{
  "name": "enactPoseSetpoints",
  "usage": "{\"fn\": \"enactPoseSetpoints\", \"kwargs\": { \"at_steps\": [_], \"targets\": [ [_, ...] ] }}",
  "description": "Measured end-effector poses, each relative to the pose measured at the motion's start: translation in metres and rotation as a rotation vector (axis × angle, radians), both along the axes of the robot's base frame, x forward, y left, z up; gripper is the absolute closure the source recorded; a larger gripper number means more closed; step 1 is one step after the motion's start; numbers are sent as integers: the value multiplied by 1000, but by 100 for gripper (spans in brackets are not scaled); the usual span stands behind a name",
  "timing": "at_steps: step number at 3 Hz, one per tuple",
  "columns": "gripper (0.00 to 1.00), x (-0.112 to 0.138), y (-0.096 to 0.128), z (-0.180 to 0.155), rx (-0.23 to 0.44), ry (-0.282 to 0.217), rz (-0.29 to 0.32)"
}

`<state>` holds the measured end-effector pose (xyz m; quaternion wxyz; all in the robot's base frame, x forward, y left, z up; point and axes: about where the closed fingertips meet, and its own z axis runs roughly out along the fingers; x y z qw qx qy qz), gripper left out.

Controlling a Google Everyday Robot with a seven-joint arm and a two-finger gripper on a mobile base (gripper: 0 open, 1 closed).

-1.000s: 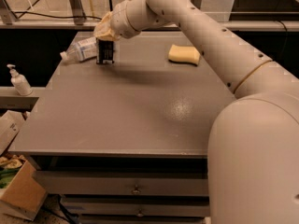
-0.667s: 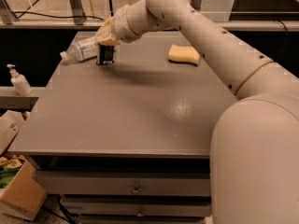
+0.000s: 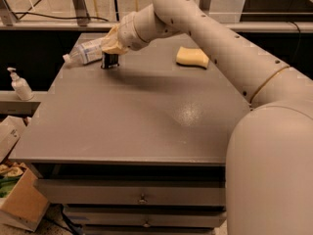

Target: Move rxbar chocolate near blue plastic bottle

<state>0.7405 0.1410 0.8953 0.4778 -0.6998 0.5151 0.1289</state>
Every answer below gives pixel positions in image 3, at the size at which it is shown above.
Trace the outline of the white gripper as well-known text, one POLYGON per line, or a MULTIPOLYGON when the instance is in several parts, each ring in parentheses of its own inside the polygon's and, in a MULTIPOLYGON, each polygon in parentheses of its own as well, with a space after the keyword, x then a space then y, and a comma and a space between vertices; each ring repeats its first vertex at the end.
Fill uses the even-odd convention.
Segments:
POLYGON ((123 55, 129 49, 138 51, 147 47, 151 42, 149 26, 150 13, 148 11, 128 14, 102 39, 102 51, 107 54, 123 55))

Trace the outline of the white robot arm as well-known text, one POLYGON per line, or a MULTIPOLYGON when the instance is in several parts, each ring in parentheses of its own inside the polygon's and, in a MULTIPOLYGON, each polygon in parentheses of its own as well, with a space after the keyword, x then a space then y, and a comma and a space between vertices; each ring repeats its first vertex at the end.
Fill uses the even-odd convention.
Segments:
POLYGON ((252 107, 226 153, 228 235, 313 235, 311 79, 194 0, 153 0, 115 25, 102 49, 123 54, 174 33, 188 34, 252 107))

